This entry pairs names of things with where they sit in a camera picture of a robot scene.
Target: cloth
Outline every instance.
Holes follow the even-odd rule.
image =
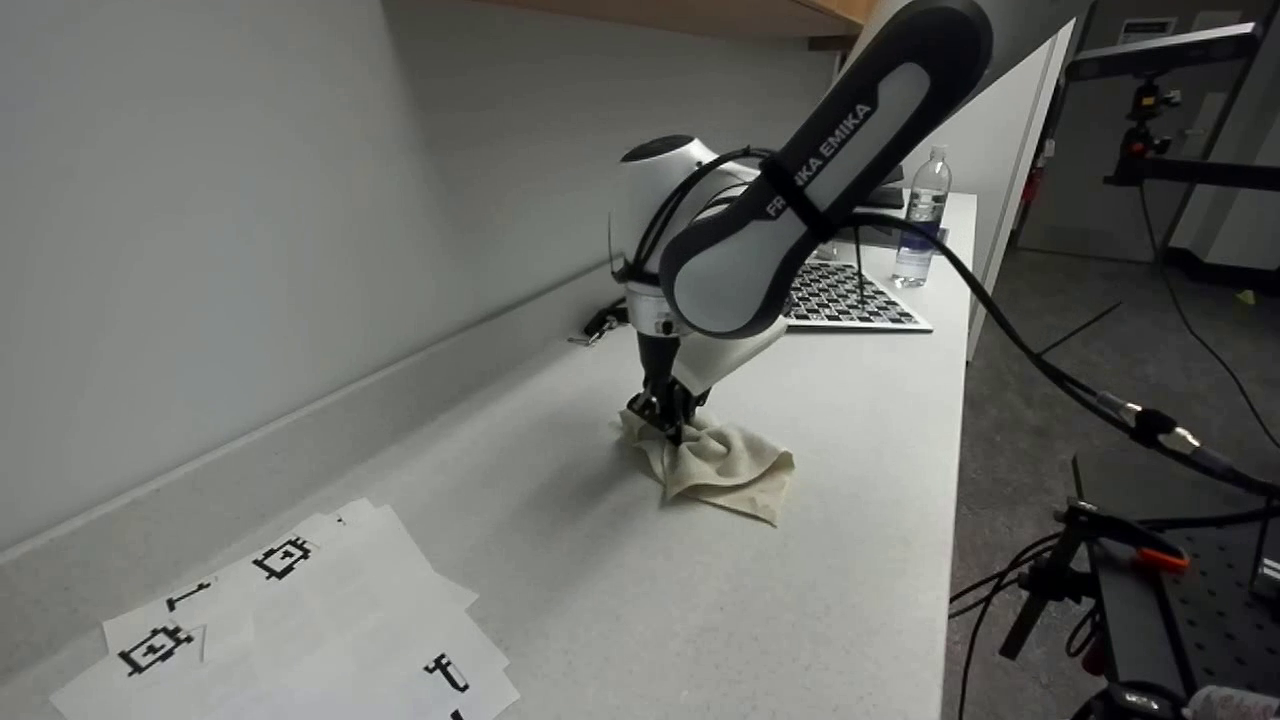
[[[662,504],[700,499],[736,517],[776,524],[783,487],[796,479],[792,454],[771,447],[746,429],[693,422],[684,445],[618,412],[625,440],[635,445],[662,487]]]

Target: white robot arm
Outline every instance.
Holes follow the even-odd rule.
[[[615,274],[640,336],[632,412],[678,440],[697,406],[779,336],[809,254],[965,101],[1073,22],[1080,0],[912,0],[880,22],[776,153],[661,135],[625,157],[644,218]]]

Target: white cloth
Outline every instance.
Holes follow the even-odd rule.
[[[693,422],[684,445],[647,429],[635,412],[618,412],[625,440],[647,458],[651,479],[662,487],[662,504],[700,499],[736,517],[776,524],[783,487],[796,479],[792,454],[771,447],[746,429],[714,429]]]

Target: shelf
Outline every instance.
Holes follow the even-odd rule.
[[[697,37],[857,37],[876,0],[486,0]]]

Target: paper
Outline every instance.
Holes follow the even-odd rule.
[[[107,655],[50,698],[65,720],[486,720],[508,655],[393,510],[357,499],[102,626]]]

